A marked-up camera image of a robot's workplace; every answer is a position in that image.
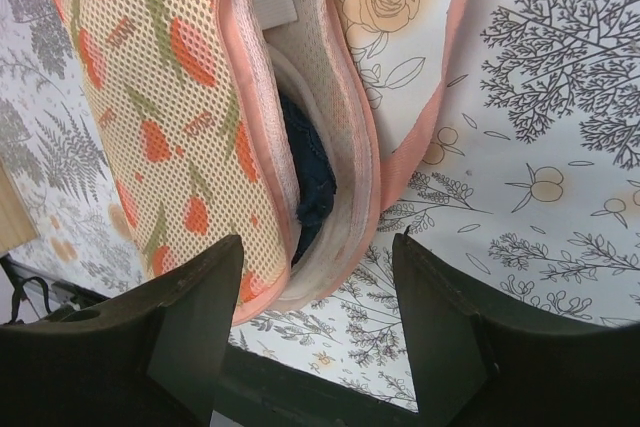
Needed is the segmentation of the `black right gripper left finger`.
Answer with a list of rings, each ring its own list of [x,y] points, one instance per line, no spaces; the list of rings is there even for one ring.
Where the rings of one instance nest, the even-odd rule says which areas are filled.
[[[2,425],[208,425],[243,263],[229,235],[110,300],[2,326]]]

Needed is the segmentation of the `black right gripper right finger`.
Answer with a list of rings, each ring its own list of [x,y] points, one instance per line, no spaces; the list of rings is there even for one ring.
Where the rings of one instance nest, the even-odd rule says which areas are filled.
[[[426,426],[635,426],[639,328],[527,305],[451,267],[407,234],[393,274]]]

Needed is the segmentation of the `navy blue lace bra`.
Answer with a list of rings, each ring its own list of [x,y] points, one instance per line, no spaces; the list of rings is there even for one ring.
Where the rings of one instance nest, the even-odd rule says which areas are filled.
[[[301,226],[292,264],[298,263],[332,213],[336,179],[320,136],[308,116],[283,92],[279,100],[299,187]]]

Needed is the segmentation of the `peach floral mesh laundry bag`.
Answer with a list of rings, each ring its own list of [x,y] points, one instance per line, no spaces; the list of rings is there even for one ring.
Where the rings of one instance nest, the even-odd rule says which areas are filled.
[[[380,31],[419,0],[53,2],[147,274],[239,235],[242,324],[321,299],[353,272],[428,149],[467,0],[446,0],[431,96],[387,157],[346,32]],[[295,265],[299,187],[279,92],[315,126],[337,184]]]

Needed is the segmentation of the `wooden clothes rack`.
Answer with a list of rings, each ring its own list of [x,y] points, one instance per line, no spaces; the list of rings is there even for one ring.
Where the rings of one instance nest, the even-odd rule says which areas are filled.
[[[38,237],[38,231],[15,182],[1,164],[0,248],[6,254]]]

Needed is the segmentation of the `floral patterned table mat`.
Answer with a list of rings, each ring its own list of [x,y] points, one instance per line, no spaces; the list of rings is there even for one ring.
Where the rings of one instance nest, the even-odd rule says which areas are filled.
[[[381,157],[429,100],[446,0],[346,32]],[[53,0],[1,0],[1,157],[38,237],[17,257],[108,296],[151,277]],[[467,0],[431,141],[353,272],[235,343],[418,410],[393,287],[405,232],[527,305],[639,318],[639,0]]]

